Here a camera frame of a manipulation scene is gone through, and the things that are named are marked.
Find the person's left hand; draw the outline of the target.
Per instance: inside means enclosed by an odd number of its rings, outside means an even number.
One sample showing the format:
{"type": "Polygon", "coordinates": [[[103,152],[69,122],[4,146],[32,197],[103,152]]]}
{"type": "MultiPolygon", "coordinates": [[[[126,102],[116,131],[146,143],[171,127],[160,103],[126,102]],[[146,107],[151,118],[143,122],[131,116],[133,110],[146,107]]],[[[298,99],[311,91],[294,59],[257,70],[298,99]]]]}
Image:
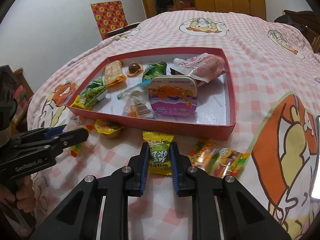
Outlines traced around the person's left hand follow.
{"type": "Polygon", "coordinates": [[[35,192],[31,176],[23,180],[22,186],[16,193],[10,192],[4,185],[1,185],[1,203],[9,204],[16,202],[17,208],[25,213],[33,212],[36,205],[35,192]]]}

